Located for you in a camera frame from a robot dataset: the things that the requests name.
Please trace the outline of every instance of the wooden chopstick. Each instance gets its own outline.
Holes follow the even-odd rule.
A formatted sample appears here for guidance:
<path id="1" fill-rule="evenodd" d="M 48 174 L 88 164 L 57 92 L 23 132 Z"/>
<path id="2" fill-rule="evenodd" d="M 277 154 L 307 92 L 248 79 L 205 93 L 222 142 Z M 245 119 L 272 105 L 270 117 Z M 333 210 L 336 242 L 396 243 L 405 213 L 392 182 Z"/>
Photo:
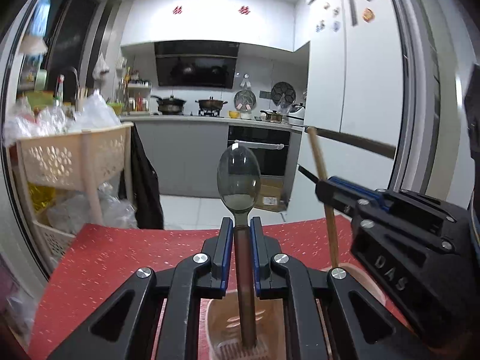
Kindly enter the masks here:
<path id="1" fill-rule="evenodd" d="M 308 137 L 310 140 L 311 151 L 313 153 L 313 159 L 315 166 L 317 167 L 318 178 L 320 180 L 327 179 L 327 171 L 325 162 L 323 161 L 322 150 L 318 144 L 317 129 L 315 127 L 307 128 Z M 332 262 L 332 268 L 338 267 L 338 239 L 337 239 L 337 225 L 335 224 L 335 214 L 333 208 L 323 205 L 325 209 L 325 217 L 327 222 L 328 233 L 328 248 L 330 249 L 330 260 Z"/>

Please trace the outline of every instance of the floor tile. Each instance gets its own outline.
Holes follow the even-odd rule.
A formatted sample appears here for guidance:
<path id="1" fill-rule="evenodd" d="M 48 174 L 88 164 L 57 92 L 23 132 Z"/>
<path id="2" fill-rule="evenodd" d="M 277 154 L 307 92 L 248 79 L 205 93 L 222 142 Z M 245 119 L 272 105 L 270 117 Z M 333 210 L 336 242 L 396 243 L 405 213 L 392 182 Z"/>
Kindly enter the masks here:
<path id="1" fill-rule="evenodd" d="M 233 214 L 225 207 L 221 199 L 201 199 L 197 223 L 220 228 L 224 216 L 233 219 Z"/>
<path id="2" fill-rule="evenodd" d="M 199 225 L 197 223 L 195 230 L 220 230 L 220 225 Z"/>
<path id="3" fill-rule="evenodd" d="M 262 225 L 278 225 L 280 223 L 284 223 L 282 214 L 280 214 L 280 212 L 273 212 L 268 210 L 261 210 L 259 208 L 253 208 L 248 215 L 249 221 L 253 216 L 260 216 Z"/>
<path id="4" fill-rule="evenodd" d="M 183 225 L 181 223 L 165 223 L 164 230 L 196 230 L 196 225 Z"/>
<path id="5" fill-rule="evenodd" d="M 169 224 L 194 225 L 198 222 L 200 198 L 185 196 L 160 196 L 164 222 Z"/>

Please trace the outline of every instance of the black range hood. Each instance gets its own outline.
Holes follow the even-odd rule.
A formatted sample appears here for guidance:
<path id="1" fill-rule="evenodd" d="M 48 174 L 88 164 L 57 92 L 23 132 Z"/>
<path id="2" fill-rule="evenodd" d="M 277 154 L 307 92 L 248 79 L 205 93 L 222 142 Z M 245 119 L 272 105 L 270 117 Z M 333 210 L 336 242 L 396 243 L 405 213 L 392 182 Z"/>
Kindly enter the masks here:
<path id="1" fill-rule="evenodd" d="M 233 87 L 239 43 L 169 40 L 154 49 L 159 86 Z"/>

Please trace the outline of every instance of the white refrigerator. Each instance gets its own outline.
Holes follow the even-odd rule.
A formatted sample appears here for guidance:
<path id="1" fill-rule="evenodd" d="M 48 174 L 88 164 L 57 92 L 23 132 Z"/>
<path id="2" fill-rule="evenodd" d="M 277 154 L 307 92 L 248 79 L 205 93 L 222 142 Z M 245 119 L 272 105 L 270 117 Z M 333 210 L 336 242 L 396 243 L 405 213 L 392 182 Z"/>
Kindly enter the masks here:
<path id="1" fill-rule="evenodd" d="M 392 0 L 314 0 L 305 125 L 396 147 L 403 109 L 403 54 Z M 318 137 L 328 176 L 387 188 L 393 159 Z M 316 174 L 303 133 L 298 165 Z M 288 222 L 324 218 L 315 185 L 296 171 Z"/>

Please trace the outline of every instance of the red tablecloth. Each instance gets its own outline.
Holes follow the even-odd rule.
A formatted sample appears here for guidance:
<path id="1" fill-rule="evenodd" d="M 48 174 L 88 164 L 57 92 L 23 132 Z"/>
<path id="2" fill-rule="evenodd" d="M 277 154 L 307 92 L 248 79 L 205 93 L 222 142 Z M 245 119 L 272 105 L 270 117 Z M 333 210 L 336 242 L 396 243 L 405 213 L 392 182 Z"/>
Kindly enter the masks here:
<path id="1" fill-rule="evenodd" d="M 350 254 L 351 230 L 337 216 L 340 261 L 360 266 Z M 280 242 L 282 252 L 316 269 L 330 266 L 324 219 L 264 226 L 266 235 Z M 174 267 L 199 252 L 203 241 L 217 230 L 123 230 L 86 225 L 78 234 L 50 278 L 39 304 L 28 349 L 32 360 L 44 360 L 88 315 L 108 298 L 133 272 L 143 266 L 156 271 Z M 235 263 L 230 265 L 229 290 L 237 287 Z M 202 300 L 198 359 L 208 359 L 205 311 Z M 398 311 L 388 301 L 387 308 Z"/>

